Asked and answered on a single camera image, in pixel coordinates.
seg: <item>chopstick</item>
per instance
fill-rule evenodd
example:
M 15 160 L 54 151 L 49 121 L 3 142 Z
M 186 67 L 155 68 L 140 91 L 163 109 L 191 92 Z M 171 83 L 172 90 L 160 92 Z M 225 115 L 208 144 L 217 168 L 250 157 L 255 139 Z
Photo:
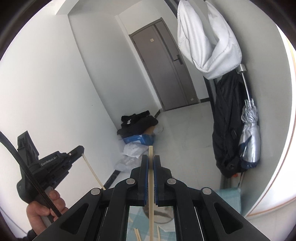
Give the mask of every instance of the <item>chopstick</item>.
M 160 241 L 159 225 L 157 225 L 157 235 L 158 235 L 158 241 Z
M 149 146 L 148 153 L 148 205 L 149 205 L 149 236 L 154 239 L 154 175 L 153 175 L 153 146 Z
M 133 230 L 135 231 L 135 235 L 136 235 L 136 237 L 137 237 L 137 241 L 140 241 L 140 240 L 139 240 L 139 237 L 138 237 L 138 232 L 137 232 L 137 229 L 136 229 L 136 228 L 134 228 Z
M 139 230 L 138 229 L 136 229 L 136 230 L 137 230 L 139 241 L 142 241 Z
M 104 187 L 104 185 L 101 183 L 100 179 L 98 178 L 98 176 L 96 175 L 96 173 L 94 172 L 94 170 L 91 168 L 88 160 L 86 159 L 84 153 L 81 154 L 83 159 L 85 160 L 87 166 L 89 167 L 91 173 L 94 175 L 95 179 L 97 180 L 97 182 L 100 184 L 100 186 L 102 187 L 103 190 L 106 190 L 106 188 Z

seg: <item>finger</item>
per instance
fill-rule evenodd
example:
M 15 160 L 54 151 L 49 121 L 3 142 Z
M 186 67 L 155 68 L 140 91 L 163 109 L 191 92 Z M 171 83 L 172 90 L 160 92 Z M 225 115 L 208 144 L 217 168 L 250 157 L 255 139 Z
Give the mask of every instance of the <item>finger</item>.
M 61 197 L 61 195 L 59 194 L 59 192 L 57 190 L 51 190 L 49 192 L 49 197 L 51 200 L 56 200 L 56 199 L 59 199 Z
M 40 216 L 47 216 L 50 214 L 50 210 L 41 205 L 40 203 L 33 201 L 27 206 L 27 216 L 31 227 L 34 232 L 38 235 L 46 229 Z
M 69 208 L 65 207 L 62 211 L 61 214 L 64 214 L 65 212 L 67 212 L 69 210 Z
M 53 203 L 60 212 L 66 207 L 66 203 L 62 198 L 54 200 Z M 50 209 L 50 213 L 52 216 L 56 217 L 56 214 L 53 212 L 52 209 Z

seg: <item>doorway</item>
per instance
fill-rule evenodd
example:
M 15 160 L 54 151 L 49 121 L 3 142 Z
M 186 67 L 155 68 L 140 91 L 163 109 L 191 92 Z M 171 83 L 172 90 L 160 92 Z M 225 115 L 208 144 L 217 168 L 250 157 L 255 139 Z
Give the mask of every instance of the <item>doorway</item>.
M 130 37 L 164 111 L 199 102 L 181 53 L 162 18 Z

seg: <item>umbrella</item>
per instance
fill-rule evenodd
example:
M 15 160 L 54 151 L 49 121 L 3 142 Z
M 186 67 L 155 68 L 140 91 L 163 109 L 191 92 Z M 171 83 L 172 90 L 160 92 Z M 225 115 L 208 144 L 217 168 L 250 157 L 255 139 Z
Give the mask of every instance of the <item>umbrella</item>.
M 240 64 L 237 67 L 237 73 L 241 74 L 243 77 L 248 97 L 248 99 L 245 100 L 245 106 L 242 109 L 242 121 L 244 123 L 244 128 L 239 140 L 239 155 L 242 161 L 242 168 L 249 169 L 256 167 L 259 161 L 261 138 L 260 128 L 257 125 L 258 111 L 254 105 L 254 100 L 250 98 L 244 77 L 244 72 L 246 71 L 246 67 L 243 64 Z

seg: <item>black cable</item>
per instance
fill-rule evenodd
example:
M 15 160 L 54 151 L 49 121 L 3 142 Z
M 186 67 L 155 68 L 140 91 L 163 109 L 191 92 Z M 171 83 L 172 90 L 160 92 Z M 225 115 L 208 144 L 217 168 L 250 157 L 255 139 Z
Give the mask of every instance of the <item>black cable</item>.
M 7 215 L 7 213 L 2 209 L 2 207 L 0 206 L 0 210 L 5 214 L 5 216 L 6 217 L 8 217 L 9 218 L 9 220 L 15 225 L 15 226 L 17 226 L 21 231 L 23 231 L 24 233 L 25 233 L 25 235 L 27 235 L 27 233 L 20 227 L 20 226 L 18 226 L 8 215 Z
M 238 185 L 237 185 L 237 188 L 239 188 L 239 185 L 240 185 L 240 183 L 241 183 L 242 175 L 243 175 L 243 172 L 241 173 L 241 177 L 240 177 L 240 179 L 239 179 L 239 183 L 238 183 Z
M 22 157 L 19 155 L 15 147 L 11 144 L 11 142 L 6 138 L 6 136 L 0 132 L 0 142 L 6 147 L 6 149 L 12 154 L 12 156 L 15 158 L 17 163 L 20 165 L 20 167 L 23 169 L 24 173 L 28 177 L 28 179 L 31 181 L 32 185 L 36 188 L 36 190 L 39 192 L 39 194 L 43 197 L 45 202 L 48 204 L 48 206 L 52 209 L 52 211 L 56 214 L 56 216 L 59 218 L 61 216 L 61 213 L 57 209 L 57 207 L 53 204 L 51 199 L 46 195 L 43 188 L 40 186 L 39 182 L 35 179 L 31 171 L 29 170 L 28 166 L 22 159 Z

